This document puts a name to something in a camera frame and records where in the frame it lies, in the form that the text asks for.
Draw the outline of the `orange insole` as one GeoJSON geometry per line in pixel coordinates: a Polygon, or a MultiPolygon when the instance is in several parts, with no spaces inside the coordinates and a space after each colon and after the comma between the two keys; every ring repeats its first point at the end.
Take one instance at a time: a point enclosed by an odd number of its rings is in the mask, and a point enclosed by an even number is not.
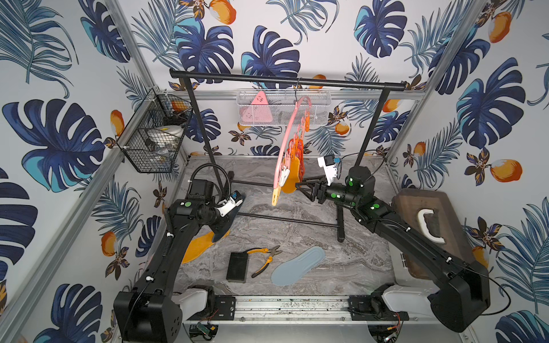
{"type": "Polygon", "coordinates": [[[287,165],[287,169],[283,170],[284,184],[281,186],[281,190],[285,194],[292,194],[297,189],[296,184],[301,181],[300,165],[299,158],[292,157],[287,165]]]}

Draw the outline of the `beige yellow-edged insole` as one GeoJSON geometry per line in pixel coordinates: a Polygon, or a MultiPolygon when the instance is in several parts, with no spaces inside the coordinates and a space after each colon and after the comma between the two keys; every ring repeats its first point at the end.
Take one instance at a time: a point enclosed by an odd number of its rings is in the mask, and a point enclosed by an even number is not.
{"type": "Polygon", "coordinates": [[[214,233],[209,232],[208,234],[205,234],[201,237],[194,238],[189,246],[187,247],[187,251],[185,253],[185,256],[182,260],[181,265],[188,264],[197,258],[199,258],[202,254],[204,254],[210,247],[215,245],[215,242],[213,242],[214,233]]]}

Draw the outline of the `light blue insole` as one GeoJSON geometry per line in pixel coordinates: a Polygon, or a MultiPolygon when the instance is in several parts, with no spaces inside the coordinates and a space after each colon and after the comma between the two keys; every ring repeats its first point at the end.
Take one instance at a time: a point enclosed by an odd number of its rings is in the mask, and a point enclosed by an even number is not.
{"type": "Polygon", "coordinates": [[[316,268],[326,257],[321,247],[311,247],[292,260],[282,263],[271,275],[271,282],[280,287],[290,286],[316,268]]]}

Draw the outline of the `red patterned insole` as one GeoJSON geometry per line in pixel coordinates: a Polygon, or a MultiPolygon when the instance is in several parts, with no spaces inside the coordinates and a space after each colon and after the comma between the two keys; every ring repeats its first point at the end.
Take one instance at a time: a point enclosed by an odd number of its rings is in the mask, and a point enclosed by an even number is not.
{"type": "Polygon", "coordinates": [[[300,164],[298,168],[298,177],[300,181],[303,181],[303,178],[305,175],[305,163],[303,161],[303,157],[304,157],[303,139],[298,134],[294,134],[294,137],[290,143],[291,143],[291,147],[290,147],[291,162],[293,162],[294,159],[297,159],[299,161],[300,164]]]}

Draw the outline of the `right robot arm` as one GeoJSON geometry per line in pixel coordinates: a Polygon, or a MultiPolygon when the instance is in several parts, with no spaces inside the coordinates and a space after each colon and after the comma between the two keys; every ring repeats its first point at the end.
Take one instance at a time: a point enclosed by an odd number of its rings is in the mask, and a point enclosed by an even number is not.
{"type": "Polygon", "coordinates": [[[312,202],[333,201],[355,220],[412,257],[438,288],[427,299],[435,318],[454,332],[464,332],[490,307],[490,281],[479,262],[463,260],[431,242],[375,196],[375,178],[367,167],[352,167],[345,183],[307,178],[297,190],[312,202]]]}

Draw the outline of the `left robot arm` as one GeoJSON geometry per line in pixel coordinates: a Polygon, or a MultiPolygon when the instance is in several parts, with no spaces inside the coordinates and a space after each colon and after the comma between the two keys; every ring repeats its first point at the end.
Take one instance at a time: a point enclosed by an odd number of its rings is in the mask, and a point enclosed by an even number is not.
{"type": "Polygon", "coordinates": [[[208,227],[210,241],[225,237],[237,217],[245,196],[232,188],[233,172],[212,163],[226,178],[223,187],[199,180],[193,173],[185,198],[166,211],[166,230],[160,250],[151,258],[139,280],[114,300],[114,314],[123,342],[173,342],[184,321],[194,316],[209,317],[216,310],[211,287],[192,287],[180,296],[174,285],[184,258],[197,247],[196,235],[208,227]]]}

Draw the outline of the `pink clip hanger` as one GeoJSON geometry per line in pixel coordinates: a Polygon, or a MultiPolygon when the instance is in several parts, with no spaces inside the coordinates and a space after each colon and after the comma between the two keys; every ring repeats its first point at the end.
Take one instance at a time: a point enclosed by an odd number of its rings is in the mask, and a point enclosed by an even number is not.
{"type": "Polygon", "coordinates": [[[283,137],[274,171],[272,206],[276,206],[281,194],[293,193],[296,184],[303,180],[304,135],[310,131],[312,100],[308,96],[297,100],[283,137]]]}

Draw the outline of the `yellow clothes peg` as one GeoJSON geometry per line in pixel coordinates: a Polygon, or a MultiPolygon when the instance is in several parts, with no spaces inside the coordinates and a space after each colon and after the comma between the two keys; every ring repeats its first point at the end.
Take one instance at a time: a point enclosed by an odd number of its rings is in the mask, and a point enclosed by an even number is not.
{"type": "Polygon", "coordinates": [[[272,192],[272,206],[276,207],[279,200],[280,200],[280,194],[281,194],[281,187],[274,188],[272,192]]]}

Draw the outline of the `small black box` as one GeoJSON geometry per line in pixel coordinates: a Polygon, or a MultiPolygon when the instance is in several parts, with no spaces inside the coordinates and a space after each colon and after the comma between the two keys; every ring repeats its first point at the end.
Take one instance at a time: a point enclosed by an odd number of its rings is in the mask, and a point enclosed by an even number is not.
{"type": "Polygon", "coordinates": [[[247,252],[232,252],[227,268],[226,280],[228,282],[245,283],[249,254],[247,252]]]}

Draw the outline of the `white bowl in basket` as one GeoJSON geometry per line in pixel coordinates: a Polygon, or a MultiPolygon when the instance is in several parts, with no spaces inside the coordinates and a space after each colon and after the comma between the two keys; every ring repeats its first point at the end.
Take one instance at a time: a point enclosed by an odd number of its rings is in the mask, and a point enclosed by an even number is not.
{"type": "Polygon", "coordinates": [[[177,125],[155,127],[147,130],[145,144],[152,150],[161,149],[166,146],[174,146],[180,141],[183,135],[183,128],[177,125]]]}

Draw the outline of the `pink triangle item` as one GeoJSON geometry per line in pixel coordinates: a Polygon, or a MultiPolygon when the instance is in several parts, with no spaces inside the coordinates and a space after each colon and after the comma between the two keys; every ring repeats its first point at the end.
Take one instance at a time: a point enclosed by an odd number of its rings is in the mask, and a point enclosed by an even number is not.
{"type": "Polygon", "coordinates": [[[264,91],[254,94],[249,104],[240,105],[240,118],[243,124],[270,124],[273,122],[272,111],[264,91]]]}

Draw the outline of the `brown plastic toolbox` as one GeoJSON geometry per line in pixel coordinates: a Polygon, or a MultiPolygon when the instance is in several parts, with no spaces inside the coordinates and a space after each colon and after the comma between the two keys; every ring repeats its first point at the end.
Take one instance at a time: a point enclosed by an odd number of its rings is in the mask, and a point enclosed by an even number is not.
{"type": "MultiPolygon", "coordinates": [[[[391,206],[429,242],[466,262],[476,260],[446,193],[406,188],[393,197],[391,206]]],[[[392,244],[389,247],[397,284],[410,287],[433,284],[427,272],[412,257],[392,244]]]]}

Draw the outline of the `yellow handled pliers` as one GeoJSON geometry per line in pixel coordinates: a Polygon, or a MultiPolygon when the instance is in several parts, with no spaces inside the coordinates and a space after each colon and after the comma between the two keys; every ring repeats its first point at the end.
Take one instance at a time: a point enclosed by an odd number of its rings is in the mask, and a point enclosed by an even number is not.
{"type": "Polygon", "coordinates": [[[272,248],[259,248],[259,247],[256,247],[256,248],[252,248],[252,249],[249,249],[249,250],[245,250],[244,253],[245,254],[266,254],[267,255],[267,259],[264,261],[264,264],[259,268],[259,270],[255,271],[253,274],[252,274],[252,278],[256,278],[258,277],[259,275],[261,275],[268,267],[269,265],[272,263],[272,261],[274,260],[274,256],[277,256],[279,254],[281,254],[283,251],[280,250],[280,245],[276,245],[272,248]]]}

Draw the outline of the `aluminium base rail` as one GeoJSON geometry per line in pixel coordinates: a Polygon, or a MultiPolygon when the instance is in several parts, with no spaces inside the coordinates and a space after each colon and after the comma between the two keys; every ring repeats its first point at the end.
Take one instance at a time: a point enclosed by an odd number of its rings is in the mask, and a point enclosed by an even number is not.
{"type": "Polygon", "coordinates": [[[371,296],[230,296],[215,295],[214,304],[191,313],[189,300],[176,297],[182,314],[168,322],[228,322],[241,324],[435,324],[419,312],[395,313],[381,297],[371,296]]]}

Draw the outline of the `clear wall shelf basket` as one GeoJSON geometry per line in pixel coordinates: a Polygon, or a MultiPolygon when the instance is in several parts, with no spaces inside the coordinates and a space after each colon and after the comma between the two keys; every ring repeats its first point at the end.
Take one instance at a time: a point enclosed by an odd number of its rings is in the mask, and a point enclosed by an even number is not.
{"type": "Polygon", "coordinates": [[[332,104],[332,97],[328,91],[324,90],[308,90],[308,89],[286,89],[286,90],[275,90],[275,89],[248,89],[240,90],[237,92],[236,104],[239,107],[240,114],[240,105],[243,105],[245,101],[247,104],[250,103],[254,94],[259,91],[264,91],[267,94],[267,99],[272,111],[273,122],[270,124],[243,124],[240,118],[240,124],[245,126],[286,126],[290,120],[290,116],[293,113],[295,104],[297,100],[301,97],[308,96],[312,100],[312,112],[310,117],[310,125],[322,126],[327,124],[328,114],[330,112],[330,107],[332,104]]]}

